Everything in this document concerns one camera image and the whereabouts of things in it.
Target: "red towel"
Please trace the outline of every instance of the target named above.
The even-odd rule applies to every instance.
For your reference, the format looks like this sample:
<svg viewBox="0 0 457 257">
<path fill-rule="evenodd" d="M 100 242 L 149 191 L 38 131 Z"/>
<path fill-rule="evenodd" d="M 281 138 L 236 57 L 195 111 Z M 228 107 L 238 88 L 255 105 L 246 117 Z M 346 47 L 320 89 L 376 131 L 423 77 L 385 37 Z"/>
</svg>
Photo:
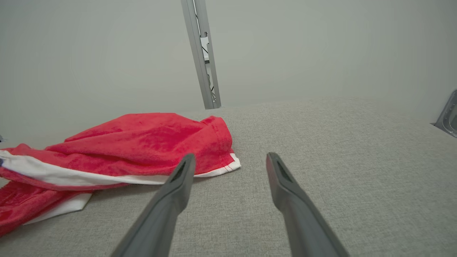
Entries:
<svg viewBox="0 0 457 257">
<path fill-rule="evenodd" d="M 163 184 L 181 158 L 193 153 L 195 177 L 240 167 L 221 118 L 201 122 L 173 113 L 128 114 L 36 150 L 21 144 L 0 150 L 0 236 L 32 219 L 68 212 L 75 197 L 127 184 Z"/>
</svg>

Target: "gray mattress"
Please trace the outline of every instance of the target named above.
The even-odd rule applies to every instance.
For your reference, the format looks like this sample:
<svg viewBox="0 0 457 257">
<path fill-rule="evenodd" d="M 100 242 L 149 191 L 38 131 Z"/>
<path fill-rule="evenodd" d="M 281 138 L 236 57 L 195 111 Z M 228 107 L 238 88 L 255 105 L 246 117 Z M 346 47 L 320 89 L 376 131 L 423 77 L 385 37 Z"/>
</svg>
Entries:
<svg viewBox="0 0 457 257">
<path fill-rule="evenodd" d="M 351 255 L 457 254 L 457 139 L 364 100 L 221 108 L 241 169 L 195 179 L 171 256 L 290 255 L 265 170 L 277 152 Z M 99 191 L 84 210 L 25 225 L 1 256 L 108 256 L 157 186 Z"/>
</svg>

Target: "towel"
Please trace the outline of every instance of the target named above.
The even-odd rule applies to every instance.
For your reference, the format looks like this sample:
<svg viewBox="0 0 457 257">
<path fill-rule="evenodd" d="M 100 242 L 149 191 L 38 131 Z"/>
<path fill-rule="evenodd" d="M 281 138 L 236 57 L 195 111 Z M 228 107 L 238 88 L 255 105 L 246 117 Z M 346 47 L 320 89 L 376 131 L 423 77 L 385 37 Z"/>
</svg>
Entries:
<svg viewBox="0 0 457 257">
<path fill-rule="evenodd" d="M 195 177 L 239 168 L 222 118 L 200 122 L 174 113 L 128 114 L 44 150 L 0 150 L 0 236 L 24 223 L 82 209 L 93 190 L 163 184 L 187 153 Z"/>
</svg>

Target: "fabric fold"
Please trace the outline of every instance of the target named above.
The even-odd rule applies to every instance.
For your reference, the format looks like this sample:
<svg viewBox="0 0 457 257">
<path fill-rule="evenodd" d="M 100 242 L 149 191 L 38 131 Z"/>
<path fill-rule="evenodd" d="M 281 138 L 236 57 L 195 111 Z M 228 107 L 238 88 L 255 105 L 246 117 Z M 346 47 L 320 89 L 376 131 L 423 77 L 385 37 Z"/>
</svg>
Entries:
<svg viewBox="0 0 457 257">
<path fill-rule="evenodd" d="M 11 181 L 0 189 L 0 235 L 81 209 L 93 190 L 163 184 L 187 153 L 195 155 L 196 177 L 233 171 L 241 165 L 231 147 L 221 118 L 198 122 L 144 113 L 121 116 L 44 150 L 26 144 L 0 150 L 0 176 Z"/>
</svg>

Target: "metal pole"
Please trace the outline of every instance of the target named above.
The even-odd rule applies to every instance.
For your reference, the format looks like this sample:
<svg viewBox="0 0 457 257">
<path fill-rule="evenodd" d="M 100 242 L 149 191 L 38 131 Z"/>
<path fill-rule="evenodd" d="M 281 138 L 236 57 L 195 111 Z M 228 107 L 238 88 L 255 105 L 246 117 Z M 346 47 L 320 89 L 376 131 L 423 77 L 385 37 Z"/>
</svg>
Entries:
<svg viewBox="0 0 457 257">
<path fill-rule="evenodd" d="M 215 108 L 221 107 L 221 96 L 219 94 L 218 76 L 216 74 L 216 63 L 214 62 L 213 42 L 209 31 L 208 13 L 206 11 L 205 0 L 195 0 L 195 8 L 198 15 L 198 24 L 200 25 L 201 37 L 208 37 L 208 55 L 209 65 L 211 67 L 211 76 L 213 76 L 214 94 L 216 95 Z"/>
<path fill-rule="evenodd" d="M 200 90 L 202 91 L 203 103 L 205 109 L 217 108 L 211 97 L 211 88 L 209 87 L 208 74 L 206 72 L 205 59 L 203 57 L 202 42 L 198 31 L 197 17 L 195 16 L 194 3 L 192 0 L 181 0 L 184 22 L 186 23 L 187 35 L 191 44 L 192 55 L 194 57 L 195 69 L 197 70 Z"/>
</svg>

